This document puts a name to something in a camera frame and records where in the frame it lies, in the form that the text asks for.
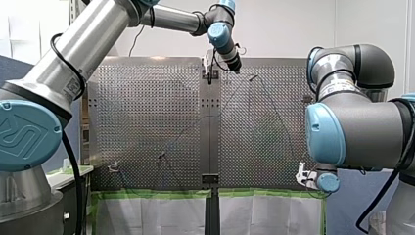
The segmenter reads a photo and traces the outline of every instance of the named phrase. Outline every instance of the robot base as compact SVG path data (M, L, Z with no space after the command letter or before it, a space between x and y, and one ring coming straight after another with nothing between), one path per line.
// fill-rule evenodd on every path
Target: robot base
M64 201L62 198L61 192L55 192L46 206L0 218L1 234L64 234Z

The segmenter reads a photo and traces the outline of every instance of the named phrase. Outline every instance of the pegboard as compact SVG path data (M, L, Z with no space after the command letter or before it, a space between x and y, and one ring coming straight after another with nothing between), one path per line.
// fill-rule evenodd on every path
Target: pegboard
M223 72L220 187L299 188L306 153L305 60L248 59L241 74Z
M89 86L94 189L201 187L200 64L109 58L99 66ZM115 162L119 172L110 172Z
M198 58L107 58L88 88L93 189L201 189L207 170L220 187L298 189L305 60L245 59L207 82Z

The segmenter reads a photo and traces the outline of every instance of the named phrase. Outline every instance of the end effector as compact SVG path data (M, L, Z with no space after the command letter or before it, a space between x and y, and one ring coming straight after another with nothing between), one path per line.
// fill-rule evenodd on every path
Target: end effector
M207 33L214 51L227 64L229 70L239 71L242 63L236 43L232 39L235 25L234 0L219 0L206 13L187 13L181 10L156 5L142 19L142 24L189 32L192 36Z
M235 2L221 0L216 8L205 14L208 24L208 37L215 50L228 65L229 70L239 71L242 66L241 58L235 42L232 39L232 30L235 24Z

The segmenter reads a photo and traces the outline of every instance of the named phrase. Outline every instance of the black cable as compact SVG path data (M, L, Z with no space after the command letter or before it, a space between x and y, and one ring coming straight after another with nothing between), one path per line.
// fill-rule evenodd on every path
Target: black cable
M414 106L412 105L412 103L410 103L409 101L407 101L405 99L393 99L393 100L391 100L391 102L400 102L400 103L404 104L410 110L410 113L411 113L411 116L412 116L411 134L410 134L408 142L405 145L405 149L402 152L401 158L399 159L399 162L397 163L395 169L393 170L393 173L388 178L387 182L384 184L384 186L382 187L381 191L378 193L376 198L372 201L372 203L369 205L369 207L360 215L359 219L356 221L355 225L356 225L357 229L359 229L360 231L362 231L365 234L369 234L369 232L366 229L361 227L361 223L363 222L363 219L365 219L367 217L367 215L379 204L381 199L385 196L386 192L388 192L388 189L393 184L393 182L396 179L399 172L402 169L405 169L409 166L409 164L407 163L407 159L411 155L410 150L413 147L412 145L413 145L413 142L414 142L414 135L415 135L415 108L414 108Z
M231 70L227 70L226 68L224 68L223 66L221 66L220 63L217 61L217 59L216 59L216 49L213 49L213 60L216 62L216 65L218 67L220 67L221 70L223 70L223 71L231 71Z
M85 92L85 89L86 89L85 79L83 78L82 74L70 62L68 62L64 58L64 56L58 51L58 49L56 49L55 40L60 36L62 36L62 34L57 33L51 38L51 41L50 41L51 48L55 52L55 54L58 56L58 58L61 59L61 61L64 62L65 65L67 65L68 68L70 68L70 70L73 71L73 73L75 73L76 77L78 78L78 82L79 82L79 85L80 85L80 91L79 91L79 94L77 94L77 96L74 99L74 100L77 100Z
M213 4L213 5L210 6L210 8L208 10L211 11L211 10L213 10L214 7L216 7L216 8L220 7L222 9L224 9L229 14L229 16L231 16L231 18L232 18L232 23L229 23L229 22L226 22L226 23L231 24L232 27L235 26L235 16L234 16L233 11L229 7L223 6L221 4Z
M86 223L87 223L87 221L86 221L86 217L87 217L87 214L88 214L88 211L87 211L87 208L88 208L88 196L89 196L89 193L90 193L90 190L89 190L89 186L88 185L90 185L90 183L89 183L89 176L85 179L85 187L84 187L84 189L85 189L85 197L84 197L84 204L83 204L83 219L82 219L82 225L83 225L83 234L85 235L86 233L87 233L87 231L86 231Z
M73 153L72 146L68 140L67 134L64 132L62 136L62 141L64 142L65 149L68 152L68 157L70 164L72 165L73 176L75 179L75 188L76 188L76 228L75 235L82 234L82 220L83 220L83 205L82 205L82 179L79 173L79 167L76 161L76 156Z
M154 7L151 7L150 8L150 28L155 27L155 23L156 23L155 9Z
M311 57L311 54L314 52L314 50L317 50L317 49L323 49L323 48L322 47L319 47L319 46L316 46L316 47L312 48L311 51L308 53L308 56L307 56L307 65L306 65L306 78L307 78L307 83L308 83L308 87L310 88L310 91L313 94L315 94L316 91L315 91L315 88L312 86L311 71L308 71L308 70L310 69L309 64L310 64L310 61L311 61L311 58L310 58Z
M394 182L398 174L399 174L399 170L397 169L395 169L392 172L391 176L388 178L387 182L384 184L381 191L379 191L376 198L372 201L369 207L367 207L367 209L360 215L359 219L356 221L357 229L359 229L365 234L369 234L369 231L361 227L361 223L366 218L366 216L378 205L381 199L385 196L386 192L388 192L388 189L391 187L392 183Z
M135 43L137 42L137 38L138 38L138 36L140 36L141 35L141 33L143 32L143 30L144 30L144 25L141 27L141 29L140 29L140 31L137 33L137 35L135 36L135 38L134 38L134 43L132 44L132 46L131 46L131 49L130 49L130 52L128 53L128 57L131 57L131 53L132 53L132 50L134 49L134 47L135 47Z

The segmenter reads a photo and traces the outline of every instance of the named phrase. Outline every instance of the black hose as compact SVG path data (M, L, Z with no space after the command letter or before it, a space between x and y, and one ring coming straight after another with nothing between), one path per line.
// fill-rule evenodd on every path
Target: black hose
M369 213L378 205L381 199L385 196L385 194L388 192L388 189L391 187L391 185L393 184L398 174L399 174L399 170L397 169L395 169L392 172L391 176L388 178L387 182L384 184L381 191L379 191L376 198L372 201L369 207L367 207L367 209L360 215L359 219L356 221L357 229L359 229L365 234L369 234L369 231L361 227L361 223L363 222L363 219L365 219L366 216L369 215Z
M82 220L83 220L83 205L82 205L82 179L79 173L79 167L77 165L75 154L73 153L72 147L68 140L67 134L64 132L62 136L62 141L64 142L65 149L68 152L68 157L70 164L73 169L73 176L75 178L75 188L76 188L76 228L75 235L82 234Z
M61 61L65 64L65 65L67 65L67 67L71 70L71 71L73 71L73 73L75 73L75 75L76 75L76 77L78 78L78 82L79 82L79 85L80 85L80 91L79 91L79 93L77 94L77 96L74 98L74 100L77 100L77 99L79 99L82 95L83 95L83 93L85 92L85 89L86 89L86 83L85 83L85 79L83 78L83 76L82 76L82 74L69 62L69 61L67 61L65 58L64 58L64 56L61 54L61 52L59 52L58 51L58 49L56 48L56 45L55 45L55 40L58 38L58 37L60 37L60 36L62 36L62 34L61 33L57 33L57 34L55 34L52 38L51 38L51 41L50 41L50 44L51 44L51 48L52 48L52 50L55 52L55 54L58 56L58 58L59 59L61 59Z
M315 88L314 87L312 87L312 79L311 79L311 74L308 74L308 70L310 70L310 69L312 69L312 68L310 68L309 66L310 66L310 60L311 60L311 54L314 52L314 50L319 50L319 49L323 49L322 47L319 47L319 46L317 46L317 47L314 47L314 48L312 48L311 50L310 50L310 52L308 53L308 56L307 56L307 65L306 65L306 78L307 78L307 84L308 84L308 87L310 88L310 91L313 93L313 94L315 94L316 93L316 90L315 90Z
M413 143L414 143L414 140L415 140L415 108L414 108L414 106L412 105L412 103L410 101L405 100L405 99L401 99L401 98L390 100L390 102L400 102L403 105L405 105L406 108L408 108L408 110L410 111L411 116L412 116L411 133L410 133L409 139L408 139L408 141L405 145L405 148L402 152L402 156L399 159L399 162L396 164L396 167L395 167L393 173L388 178L387 182L384 184L384 186L382 187L381 191L378 193L376 198L372 201L372 203L369 205L369 207L363 212L363 214L360 215L359 219L356 221L355 225L356 225L357 229L359 229L360 231L362 231L365 234L369 234L369 231L367 231L366 229L361 227L361 223L363 222L363 219L365 219L365 217L376 207L376 205L378 205L378 203L384 197L386 192L388 192L388 189L391 187L391 185L393 184L394 180L396 179L396 177L400 173L400 171L402 169L407 169L410 166L410 164L412 163L412 161L410 161L410 163L409 163L408 159L411 155L413 155L413 153L410 153L410 152L411 152L411 148L413 148Z

